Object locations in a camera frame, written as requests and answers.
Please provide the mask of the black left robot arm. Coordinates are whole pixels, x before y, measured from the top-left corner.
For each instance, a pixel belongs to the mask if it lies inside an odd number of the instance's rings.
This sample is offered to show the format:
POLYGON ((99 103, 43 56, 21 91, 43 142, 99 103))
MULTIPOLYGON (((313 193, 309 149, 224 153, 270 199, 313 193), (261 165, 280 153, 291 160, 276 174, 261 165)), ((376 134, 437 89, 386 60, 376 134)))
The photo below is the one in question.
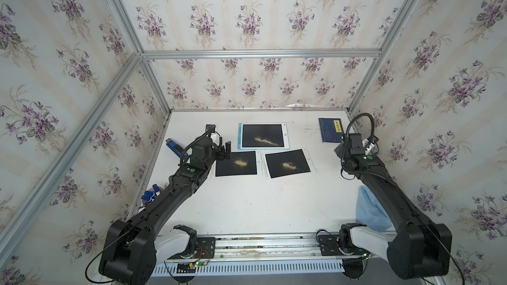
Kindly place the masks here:
POLYGON ((186 199, 206 181, 216 161, 231 157, 231 142, 214 143, 204 136, 192 142, 188 158, 181 158, 167 187, 141 212, 126 221, 116 220, 108 229, 100 254, 99 273, 122 284, 145 284, 165 259, 190 248, 194 231, 183 225, 159 233, 186 199))

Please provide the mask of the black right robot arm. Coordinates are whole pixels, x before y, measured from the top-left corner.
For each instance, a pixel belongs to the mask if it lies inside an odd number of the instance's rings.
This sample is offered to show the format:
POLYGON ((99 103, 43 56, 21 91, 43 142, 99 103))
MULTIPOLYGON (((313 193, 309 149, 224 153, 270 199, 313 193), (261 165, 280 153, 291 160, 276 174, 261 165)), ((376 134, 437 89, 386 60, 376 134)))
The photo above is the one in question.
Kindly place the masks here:
POLYGON ((401 279, 443 277, 453 263, 452 233, 445 224, 434 223, 421 212, 392 179, 385 163, 368 152, 375 130, 364 140, 346 129, 335 149, 341 169, 360 180, 373 193, 388 215, 395 236, 376 232, 366 224, 342 225, 337 246, 343 255, 364 249, 389 262, 401 279))

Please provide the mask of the light blue cloth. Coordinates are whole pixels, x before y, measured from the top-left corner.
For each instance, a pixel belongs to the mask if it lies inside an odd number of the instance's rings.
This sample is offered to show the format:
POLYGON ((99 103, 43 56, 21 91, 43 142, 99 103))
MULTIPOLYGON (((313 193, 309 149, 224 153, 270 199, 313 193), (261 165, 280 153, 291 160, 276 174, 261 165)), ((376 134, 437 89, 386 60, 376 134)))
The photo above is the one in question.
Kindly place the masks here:
POLYGON ((366 186, 359 187, 356 202, 356 221, 376 232, 388 231, 392 221, 373 192, 366 186))

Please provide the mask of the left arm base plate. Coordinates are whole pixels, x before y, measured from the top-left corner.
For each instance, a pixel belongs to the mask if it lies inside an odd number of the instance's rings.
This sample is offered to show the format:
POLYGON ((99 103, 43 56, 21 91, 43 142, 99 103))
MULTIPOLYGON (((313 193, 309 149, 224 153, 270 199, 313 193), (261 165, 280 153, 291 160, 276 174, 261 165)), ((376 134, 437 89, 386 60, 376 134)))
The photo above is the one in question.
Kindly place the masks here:
POLYGON ((195 245, 192 245, 191 248, 183 253, 174 254, 166 260, 169 259, 213 259, 215 257, 215 249, 216 249, 216 237, 197 237, 197 241, 195 245))

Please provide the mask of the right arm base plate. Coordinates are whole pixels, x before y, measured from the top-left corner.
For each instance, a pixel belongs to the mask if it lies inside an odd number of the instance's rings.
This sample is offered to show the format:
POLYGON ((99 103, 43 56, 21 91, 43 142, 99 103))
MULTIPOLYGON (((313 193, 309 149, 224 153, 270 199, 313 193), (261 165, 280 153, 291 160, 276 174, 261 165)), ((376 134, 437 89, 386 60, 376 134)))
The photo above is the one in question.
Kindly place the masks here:
POLYGON ((346 256, 346 257, 368 257, 370 253, 364 249, 354 248, 345 249, 339 245, 338 237, 329 234, 319 234, 316 236, 320 254, 327 256, 346 256))

